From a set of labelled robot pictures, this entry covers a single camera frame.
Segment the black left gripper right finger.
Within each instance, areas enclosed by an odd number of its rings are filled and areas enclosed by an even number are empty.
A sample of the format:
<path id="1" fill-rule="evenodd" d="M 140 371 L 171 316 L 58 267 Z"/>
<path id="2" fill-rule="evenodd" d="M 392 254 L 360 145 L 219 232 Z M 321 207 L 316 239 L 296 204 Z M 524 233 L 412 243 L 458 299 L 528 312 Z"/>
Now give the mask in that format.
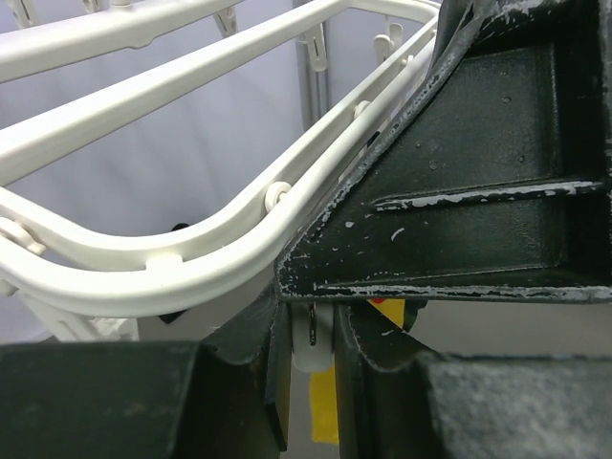
<path id="1" fill-rule="evenodd" d="M 438 353 L 367 302 L 335 311 L 344 458 L 607 458 L 611 360 Z"/>

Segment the white clip sock hanger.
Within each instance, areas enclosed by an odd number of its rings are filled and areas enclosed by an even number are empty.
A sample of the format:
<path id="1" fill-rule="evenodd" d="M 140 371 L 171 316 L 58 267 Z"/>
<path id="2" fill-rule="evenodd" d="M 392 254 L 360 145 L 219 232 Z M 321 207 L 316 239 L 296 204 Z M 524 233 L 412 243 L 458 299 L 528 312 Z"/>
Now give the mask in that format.
<path id="1" fill-rule="evenodd" d="M 251 302 L 421 80 L 439 16 L 264 3 L 240 30 L 236 1 L 88 9 L 1 37 L 1 300 L 68 342 L 203 337 Z"/>

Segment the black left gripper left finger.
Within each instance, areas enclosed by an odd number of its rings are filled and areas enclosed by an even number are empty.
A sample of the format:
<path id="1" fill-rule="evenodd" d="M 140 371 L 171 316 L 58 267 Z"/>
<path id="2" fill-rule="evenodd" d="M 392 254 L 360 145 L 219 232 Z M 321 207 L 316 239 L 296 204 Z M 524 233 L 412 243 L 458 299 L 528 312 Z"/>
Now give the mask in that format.
<path id="1" fill-rule="evenodd" d="M 272 288 L 201 340 L 7 345 L 5 458 L 276 458 L 289 313 Z"/>

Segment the yellow bear sock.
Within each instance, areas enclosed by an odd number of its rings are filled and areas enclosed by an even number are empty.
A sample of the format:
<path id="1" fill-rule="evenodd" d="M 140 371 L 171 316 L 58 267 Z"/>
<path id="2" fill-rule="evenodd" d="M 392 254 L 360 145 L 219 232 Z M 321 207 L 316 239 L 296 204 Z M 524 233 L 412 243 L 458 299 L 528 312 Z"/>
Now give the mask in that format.
<path id="1" fill-rule="evenodd" d="M 415 319 L 405 319 L 403 299 L 369 299 L 368 303 L 400 328 L 411 327 Z M 339 424 L 336 391 L 336 371 L 332 365 L 310 377 L 309 404 L 312 421 L 312 440 L 319 444 L 339 444 Z"/>

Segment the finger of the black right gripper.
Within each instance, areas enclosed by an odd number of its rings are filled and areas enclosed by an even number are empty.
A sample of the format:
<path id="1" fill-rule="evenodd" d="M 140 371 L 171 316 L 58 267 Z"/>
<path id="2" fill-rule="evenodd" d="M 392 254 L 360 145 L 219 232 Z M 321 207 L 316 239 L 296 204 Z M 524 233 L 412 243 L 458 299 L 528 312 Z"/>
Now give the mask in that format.
<path id="1" fill-rule="evenodd" d="M 287 301 L 611 298 L 611 5 L 446 1 L 425 81 L 278 256 Z"/>

